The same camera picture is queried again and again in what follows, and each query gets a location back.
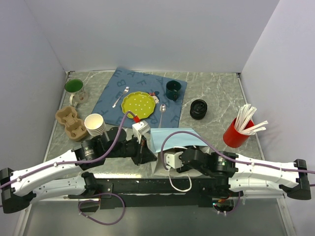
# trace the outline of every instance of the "yellow plate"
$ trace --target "yellow plate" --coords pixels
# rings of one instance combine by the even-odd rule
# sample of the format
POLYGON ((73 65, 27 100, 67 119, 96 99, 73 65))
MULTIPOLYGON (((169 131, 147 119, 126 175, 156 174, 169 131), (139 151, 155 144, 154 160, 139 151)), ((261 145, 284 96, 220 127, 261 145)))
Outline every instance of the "yellow plate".
POLYGON ((132 111, 140 119, 148 118, 154 112, 156 103, 152 96, 146 92, 132 92, 127 95, 122 102, 123 113, 132 111))

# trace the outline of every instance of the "fork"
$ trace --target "fork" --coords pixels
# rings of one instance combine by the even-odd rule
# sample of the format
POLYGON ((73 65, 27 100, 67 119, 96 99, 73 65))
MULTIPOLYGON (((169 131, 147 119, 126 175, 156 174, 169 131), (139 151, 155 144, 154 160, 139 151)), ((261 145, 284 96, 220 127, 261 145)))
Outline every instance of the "fork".
POLYGON ((117 99, 117 101, 114 103, 113 108, 116 107, 116 104, 118 103, 119 99, 120 99, 122 96, 124 96, 126 93, 128 93, 128 91, 129 91, 129 87, 127 86, 127 87, 125 88, 125 90, 123 91, 123 94, 122 94, 122 95, 117 99))

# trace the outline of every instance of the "green mug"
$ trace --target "green mug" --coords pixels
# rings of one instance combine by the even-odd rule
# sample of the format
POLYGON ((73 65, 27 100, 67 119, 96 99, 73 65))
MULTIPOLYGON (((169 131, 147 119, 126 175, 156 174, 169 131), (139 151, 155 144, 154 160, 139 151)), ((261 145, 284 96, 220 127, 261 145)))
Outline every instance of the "green mug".
POLYGON ((179 95, 181 94, 180 93, 181 88, 182 88, 182 85, 175 80, 171 80, 167 82, 166 97, 170 100, 176 101, 179 95))
POLYGON ((70 93, 70 105, 75 107, 78 104, 86 102, 89 98, 89 95, 84 90, 83 82, 79 79, 69 80, 64 89, 70 93))

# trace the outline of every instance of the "marble countertop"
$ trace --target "marble countertop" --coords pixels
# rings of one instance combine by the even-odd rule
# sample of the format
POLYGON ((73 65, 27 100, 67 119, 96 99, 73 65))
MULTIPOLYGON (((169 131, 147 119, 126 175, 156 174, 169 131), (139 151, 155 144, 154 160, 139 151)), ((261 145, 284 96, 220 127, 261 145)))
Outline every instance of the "marble countertop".
MULTIPOLYGON (((237 116, 238 106, 245 101, 235 73, 192 73, 192 72, 145 72, 177 80, 187 81, 179 127, 191 127, 219 150, 231 151, 255 159, 261 159, 255 136, 251 136, 239 148, 230 148, 223 141, 223 134, 237 116), (189 114, 191 103, 202 99, 208 104, 204 119, 194 120, 189 114)), ((87 103, 80 104, 76 110, 81 119, 85 119, 93 110, 99 96, 113 75, 113 71, 71 72, 69 79, 80 79, 89 93, 87 103)), ((64 97, 63 105, 69 106, 69 94, 64 97)), ((127 139, 132 136, 132 129, 126 129, 127 139)), ((79 142, 72 141, 64 132, 64 126, 57 124, 46 160, 63 154, 79 142)), ((110 158, 102 166, 89 169, 97 178, 151 178, 151 164, 134 165, 131 158, 110 158)))

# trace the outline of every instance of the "small red object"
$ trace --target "small red object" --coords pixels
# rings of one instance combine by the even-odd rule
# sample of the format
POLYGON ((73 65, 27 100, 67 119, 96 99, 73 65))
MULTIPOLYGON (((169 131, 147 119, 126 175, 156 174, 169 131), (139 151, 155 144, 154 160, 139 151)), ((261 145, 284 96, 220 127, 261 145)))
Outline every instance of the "small red object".
MULTIPOLYGON (((226 132, 223 134, 223 140, 224 140, 225 144, 231 148, 240 147, 250 136, 250 135, 244 135, 244 134, 237 132, 235 127, 234 127, 235 121, 236 121, 236 118, 231 123, 231 125, 228 127, 226 132)), ((250 120, 244 129, 250 128, 252 126, 254 126, 254 123, 250 120)))
POLYGON ((138 122, 141 121, 138 116, 135 116, 135 117, 133 118, 133 120, 134 120, 136 123, 138 123, 138 122))

